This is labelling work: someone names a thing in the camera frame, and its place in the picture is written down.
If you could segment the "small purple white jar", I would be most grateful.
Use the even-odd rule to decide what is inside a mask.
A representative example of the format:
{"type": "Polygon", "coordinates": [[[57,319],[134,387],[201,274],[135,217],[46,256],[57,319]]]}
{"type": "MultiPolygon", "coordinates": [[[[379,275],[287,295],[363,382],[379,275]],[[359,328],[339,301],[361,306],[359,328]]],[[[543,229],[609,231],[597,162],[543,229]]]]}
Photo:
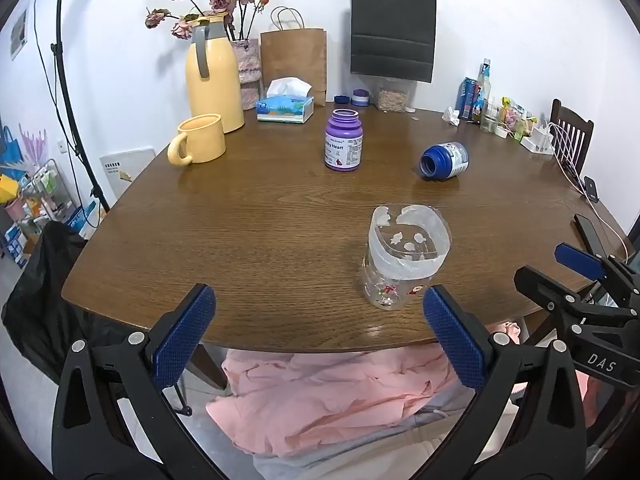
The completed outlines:
{"type": "Polygon", "coordinates": [[[359,107],[367,107],[370,105],[370,92],[366,89],[355,89],[352,92],[352,98],[350,99],[352,105],[359,107]]]}

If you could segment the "white board on floor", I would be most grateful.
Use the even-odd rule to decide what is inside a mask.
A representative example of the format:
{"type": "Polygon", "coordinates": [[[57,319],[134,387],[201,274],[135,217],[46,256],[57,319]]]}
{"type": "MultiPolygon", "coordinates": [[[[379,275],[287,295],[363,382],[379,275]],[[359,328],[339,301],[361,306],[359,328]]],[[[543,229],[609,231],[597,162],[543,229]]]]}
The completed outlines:
{"type": "Polygon", "coordinates": [[[137,179],[138,175],[155,158],[152,148],[137,148],[136,150],[108,154],[100,157],[103,170],[111,185],[115,200],[119,200],[137,179]]]}

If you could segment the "yellow ceramic mug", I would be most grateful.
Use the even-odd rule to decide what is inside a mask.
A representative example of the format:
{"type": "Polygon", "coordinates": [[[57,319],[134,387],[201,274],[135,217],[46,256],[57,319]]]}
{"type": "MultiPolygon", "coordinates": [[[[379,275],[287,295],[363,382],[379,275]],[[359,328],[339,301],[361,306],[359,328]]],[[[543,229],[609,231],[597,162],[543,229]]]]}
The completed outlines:
{"type": "Polygon", "coordinates": [[[226,140],[219,114],[204,114],[178,125],[178,134],[167,148],[171,165],[184,167],[206,164],[226,152],[226,140]]]}

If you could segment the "snack packages cluster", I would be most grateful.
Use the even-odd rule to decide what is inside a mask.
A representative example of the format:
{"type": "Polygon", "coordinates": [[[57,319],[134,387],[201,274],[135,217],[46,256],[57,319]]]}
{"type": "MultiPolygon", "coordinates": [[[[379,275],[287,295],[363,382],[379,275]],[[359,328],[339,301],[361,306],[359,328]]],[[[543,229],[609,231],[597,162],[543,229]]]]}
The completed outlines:
{"type": "Polygon", "coordinates": [[[456,102],[442,113],[442,119],[455,127],[469,122],[500,138],[510,136],[521,142],[533,133],[539,119],[507,96],[492,94],[490,70],[490,59],[485,58],[477,77],[466,77],[459,84],[456,102]]]}

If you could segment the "yellow thermos jug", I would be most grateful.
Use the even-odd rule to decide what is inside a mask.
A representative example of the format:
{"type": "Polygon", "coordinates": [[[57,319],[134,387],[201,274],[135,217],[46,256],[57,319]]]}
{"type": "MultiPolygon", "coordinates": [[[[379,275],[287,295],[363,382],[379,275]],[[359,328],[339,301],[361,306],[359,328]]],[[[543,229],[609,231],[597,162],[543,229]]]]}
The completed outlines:
{"type": "Polygon", "coordinates": [[[226,14],[201,16],[190,22],[192,38],[186,55],[186,92],[191,114],[220,116],[224,134],[245,124],[238,61],[224,28],[226,14]]]}

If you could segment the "blue supplement bottle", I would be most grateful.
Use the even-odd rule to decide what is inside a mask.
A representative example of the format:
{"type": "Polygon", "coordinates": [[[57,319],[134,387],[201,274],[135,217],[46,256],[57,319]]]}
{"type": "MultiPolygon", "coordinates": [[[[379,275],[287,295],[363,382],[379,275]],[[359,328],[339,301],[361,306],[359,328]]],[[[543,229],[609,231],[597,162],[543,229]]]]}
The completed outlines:
{"type": "Polygon", "coordinates": [[[422,177],[443,181],[462,174],[469,168],[469,153],[459,142],[439,143],[423,152],[419,162],[422,177]]]}

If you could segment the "blue tissue box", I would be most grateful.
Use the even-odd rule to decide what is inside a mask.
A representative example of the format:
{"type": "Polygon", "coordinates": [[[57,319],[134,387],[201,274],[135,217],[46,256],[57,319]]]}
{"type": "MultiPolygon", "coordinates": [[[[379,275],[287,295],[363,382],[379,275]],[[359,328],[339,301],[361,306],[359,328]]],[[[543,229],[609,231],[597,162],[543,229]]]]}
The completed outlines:
{"type": "Polygon", "coordinates": [[[311,84],[297,77],[275,79],[255,110],[258,122],[303,125],[314,114],[311,84]]]}

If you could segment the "storage rack with items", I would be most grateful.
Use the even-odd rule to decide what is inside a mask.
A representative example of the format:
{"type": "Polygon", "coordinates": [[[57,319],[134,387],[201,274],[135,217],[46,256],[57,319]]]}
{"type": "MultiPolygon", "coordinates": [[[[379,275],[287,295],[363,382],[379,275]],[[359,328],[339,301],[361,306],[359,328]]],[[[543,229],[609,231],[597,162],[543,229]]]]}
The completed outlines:
{"type": "Polygon", "coordinates": [[[44,227],[51,221],[70,224],[78,206],[53,158],[33,174],[1,167],[1,211],[9,217],[1,228],[2,252],[24,268],[44,227]]]}

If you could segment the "purple supplement bottle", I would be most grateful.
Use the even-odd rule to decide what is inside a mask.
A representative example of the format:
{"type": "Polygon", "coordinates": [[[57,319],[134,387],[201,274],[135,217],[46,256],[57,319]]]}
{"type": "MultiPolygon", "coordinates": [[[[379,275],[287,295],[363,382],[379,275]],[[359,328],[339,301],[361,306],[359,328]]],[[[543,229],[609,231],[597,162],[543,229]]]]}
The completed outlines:
{"type": "Polygon", "coordinates": [[[360,166],[363,128],[356,110],[337,108],[326,124],[324,163],[335,171],[354,171],[360,166]]]}

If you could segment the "white power strip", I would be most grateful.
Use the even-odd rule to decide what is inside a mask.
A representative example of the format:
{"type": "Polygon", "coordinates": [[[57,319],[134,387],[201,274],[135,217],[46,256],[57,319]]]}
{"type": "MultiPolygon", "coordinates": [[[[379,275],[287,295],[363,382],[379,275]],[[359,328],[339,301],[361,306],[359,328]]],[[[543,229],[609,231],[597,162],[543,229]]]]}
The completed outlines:
{"type": "Polygon", "coordinates": [[[528,136],[522,136],[521,146],[533,154],[552,156],[553,140],[553,134],[547,129],[535,126],[528,136]]]}

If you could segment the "black garment on chair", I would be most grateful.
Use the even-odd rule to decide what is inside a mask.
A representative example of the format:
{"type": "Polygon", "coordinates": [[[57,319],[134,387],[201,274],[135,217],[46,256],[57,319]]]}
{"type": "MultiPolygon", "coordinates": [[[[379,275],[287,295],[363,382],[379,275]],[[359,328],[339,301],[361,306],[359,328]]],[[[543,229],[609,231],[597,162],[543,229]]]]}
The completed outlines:
{"type": "Polygon", "coordinates": [[[87,241],[61,222],[48,223],[2,308],[2,323],[22,357],[58,384],[78,339],[90,346],[120,344],[131,326],[89,312],[62,297],[62,288],[87,241]]]}

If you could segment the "clear jar of grains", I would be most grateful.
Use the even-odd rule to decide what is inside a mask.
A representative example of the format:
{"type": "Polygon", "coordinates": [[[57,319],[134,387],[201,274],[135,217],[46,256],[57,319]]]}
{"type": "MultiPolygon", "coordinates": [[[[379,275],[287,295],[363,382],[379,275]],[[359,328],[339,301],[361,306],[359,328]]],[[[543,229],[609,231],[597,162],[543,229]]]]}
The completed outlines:
{"type": "Polygon", "coordinates": [[[384,113],[405,113],[412,82],[405,79],[380,78],[375,92],[375,105],[384,113]]]}

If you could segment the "black paper bag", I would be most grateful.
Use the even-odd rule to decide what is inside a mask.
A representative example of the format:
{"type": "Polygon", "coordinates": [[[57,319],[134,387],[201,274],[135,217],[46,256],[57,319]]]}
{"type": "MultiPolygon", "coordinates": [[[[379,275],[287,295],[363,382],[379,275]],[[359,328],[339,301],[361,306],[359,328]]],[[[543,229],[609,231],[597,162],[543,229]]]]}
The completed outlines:
{"type": "Polygon", "coordinates": [[[436,10],[437,0],[350,0],[350,71],[429,84],[436,10]]]}

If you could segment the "pink flower bouquet vase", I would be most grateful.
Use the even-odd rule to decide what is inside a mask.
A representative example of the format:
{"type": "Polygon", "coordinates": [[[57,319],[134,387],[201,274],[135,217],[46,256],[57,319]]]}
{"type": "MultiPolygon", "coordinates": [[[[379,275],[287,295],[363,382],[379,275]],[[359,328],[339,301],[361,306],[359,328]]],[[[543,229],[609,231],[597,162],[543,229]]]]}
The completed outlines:
{"type": "Polygon", "coordinates": [[[190,40],[193,37],[195,21],[206,16],[218,16],[224,20],[224,33],[230,40],[236,60],[241,87],[241,104],[244,110],[251,110],[260,99],[262,91],[262,66],[260,65],[259,44],[250,36],[254,21],[264,12],[269,0],[171,0],[191,3],[188,14],[179,15],[163,8],[146,11],[144,24],[154,29],[163,22],[171,22],[171,35],[190,40]]]}

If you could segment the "clear plastic cup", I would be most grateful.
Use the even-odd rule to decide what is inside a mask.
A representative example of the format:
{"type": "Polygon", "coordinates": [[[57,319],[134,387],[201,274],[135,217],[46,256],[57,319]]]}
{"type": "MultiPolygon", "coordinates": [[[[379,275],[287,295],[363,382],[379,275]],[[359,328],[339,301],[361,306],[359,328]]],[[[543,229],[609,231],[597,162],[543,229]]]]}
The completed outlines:
{"type": "Polygon", "coordinates": [[[371,304],[396,310],[426,289],[452,245],[440,212],[421,204],[388,204],[372,212],[362,262],[363,291],[371,304]]]}

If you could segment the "pink cloth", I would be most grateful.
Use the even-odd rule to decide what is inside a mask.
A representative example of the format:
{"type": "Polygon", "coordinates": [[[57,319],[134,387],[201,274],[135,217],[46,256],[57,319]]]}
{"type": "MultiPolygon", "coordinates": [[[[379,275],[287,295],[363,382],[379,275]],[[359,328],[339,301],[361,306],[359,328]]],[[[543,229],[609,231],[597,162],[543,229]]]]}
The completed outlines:
{"type": "Polygon", "coordinates": [[[461,382],[439,344],[373,352],[228,351],[230,396],[206,406],[240,450],[291,456],[395,427],[461,382]]]}

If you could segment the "brown paper bag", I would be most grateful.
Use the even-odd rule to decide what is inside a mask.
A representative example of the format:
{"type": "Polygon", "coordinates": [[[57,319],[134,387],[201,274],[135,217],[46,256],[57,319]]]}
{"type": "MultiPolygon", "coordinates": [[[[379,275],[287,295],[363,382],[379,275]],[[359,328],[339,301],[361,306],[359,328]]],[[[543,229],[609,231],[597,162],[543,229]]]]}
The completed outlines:
{"type": "Polygon", "coordinates": [[[262,81],[296,77],[311,85],[315,106],[326,105],[326,31],[307,27],[303,15],[290,6],[270,12],[273,30],[260,34],[262,81]]]}

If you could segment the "wooden chair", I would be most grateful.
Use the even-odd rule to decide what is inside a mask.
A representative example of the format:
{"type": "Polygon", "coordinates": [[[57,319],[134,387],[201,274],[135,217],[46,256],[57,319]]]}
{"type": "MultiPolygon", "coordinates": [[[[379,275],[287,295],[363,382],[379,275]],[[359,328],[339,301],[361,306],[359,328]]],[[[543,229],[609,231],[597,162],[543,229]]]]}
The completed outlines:
{"type": "Polygon", "coordinates": [[[558,156],[561,165],[575,176],[579,176],[587,158],[594,122],[585,120],[574,110],[565,107],[559,99],[554,99],[549,127],[555,155],[558,156]]]}

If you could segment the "black smartphone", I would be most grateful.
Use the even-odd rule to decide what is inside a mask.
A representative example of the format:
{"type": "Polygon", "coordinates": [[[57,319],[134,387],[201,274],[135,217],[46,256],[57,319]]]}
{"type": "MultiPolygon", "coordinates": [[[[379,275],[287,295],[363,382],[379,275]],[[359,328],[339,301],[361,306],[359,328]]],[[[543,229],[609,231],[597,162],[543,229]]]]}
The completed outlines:
{"type": "Polygon", "coordinates": [[[574,223],[586,252],[595,257],[605,257],[608,253],[602,245],[600,237],[592,222],[583,214],[574,214],[574,223]]]}

